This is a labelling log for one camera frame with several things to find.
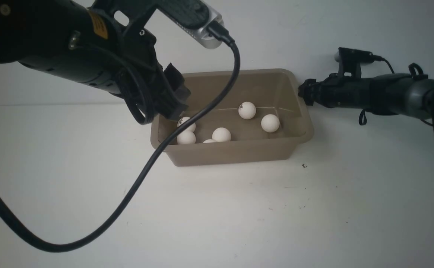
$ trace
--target white table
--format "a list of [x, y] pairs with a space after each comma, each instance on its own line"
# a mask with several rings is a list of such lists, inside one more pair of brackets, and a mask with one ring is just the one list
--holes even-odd
[[[286, 161], [162, 155], [76, 251], [38, 251], [0, 219], [0, 267], [434, 267], [432, 130], [402, 116], [360, 127], [358, 113], [311, 107], [315, 136]], [[0, 196], [41, 238], [80, 239], [123, 198], [149, 137], [125, 105], [0, 107]]]

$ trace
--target plastic container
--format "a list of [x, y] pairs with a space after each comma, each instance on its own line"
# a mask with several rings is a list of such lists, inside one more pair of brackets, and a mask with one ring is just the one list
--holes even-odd
[[[205, 107], [227, 84], [230, 71], [185, 74], [192, 94], [183, 117], [191, 117]], [[309, 141], [313, 124], [302, 98], [297, 97], [298, 84], [293, 73], [283, 69], [240, 71], [234, 88], [211, 112], [196, 122], [196, 144], [179, 145], [176, 141], [164, 151], [176, 166], [199, 166], [222, 163], [244, 163], [288, 159], [298, 144]], [[252, 102], [256, 115], [242, 119], [238, 107]], [[267, 114], [280, 119], [280, 128], [267, 133], [261, 120]], [[159, 144], [176, 129], [177, 122], [157, 116], [152, 122], [151, 144]], [[232, 141], [206, 143], [218, 127], [227, 128]]]

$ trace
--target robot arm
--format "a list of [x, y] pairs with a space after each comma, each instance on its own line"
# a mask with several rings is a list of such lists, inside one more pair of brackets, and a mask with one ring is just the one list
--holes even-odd
[[317, 102], [327, 108], [358, 108], [376, 115], [404, 114], [421, 120], [431, 117], [434, 80], [417, 64], [409, 65], [408, 74], [361, 78], [361, 63], [386, 60], [369, 51], [348, 48], [339, 48], [335, 59], [338, 73], [322, 82], [308, 79], [299, 87], [298, 96], [307, 105]]
[[[177, 120], [190, 91], [171, 64], [156, 58], [156, 38], [144, 28], [161, 10], [206, 48], [222, 42], [207, 26], [222, 16], [200, 0], [0, 1], [0, 63], [23, 66], [105, 90], [123, 98], [140, 124], [157, 114]], [[129, 19], [114, 20], [117, 11]]]

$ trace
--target yellow warning label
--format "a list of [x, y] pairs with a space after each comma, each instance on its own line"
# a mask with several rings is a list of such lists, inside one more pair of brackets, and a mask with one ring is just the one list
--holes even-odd
[[104, 39], [108, 39], [108, 29], [106, 28], [106, 24], [104, 23], [102, 17], [89, 10], [88, 12], [91, 16], [91, 20], [93, 21], [94, 33], [103, 37]]

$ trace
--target white ball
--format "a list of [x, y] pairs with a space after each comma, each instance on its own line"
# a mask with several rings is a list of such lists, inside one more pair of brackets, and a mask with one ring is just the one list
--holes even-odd
[[244, 102], [238, 107], [238, 114], [243, 119], [252, 119], [256, 114], [256, 107], [251, 102]]
[[[181, 124], [183, 124], [185, 121], [189, 120], [190, 117], [182, 117], [181, 120], [179, 120], [179, 122], [177, 122], [177, 127], [180, 127]], [[191, 124], [190, 127], [188, 127], [185, 131], [195, 131], [195, 123]]]
[[184, 131], [177, 136], [178, 144], [194, 144], [195, 134], [191, 131]]
[[262, 119], [262, 129], [268, 133], [275, 132], [280, 127], [280, 120], [274, 114], [267, 114]]
[[213, 134], [212, 139], [216, 142], [229, 142], [232, 139], [232, 135], [230, 134], [230, 131], [224, 127], [217, 128]]

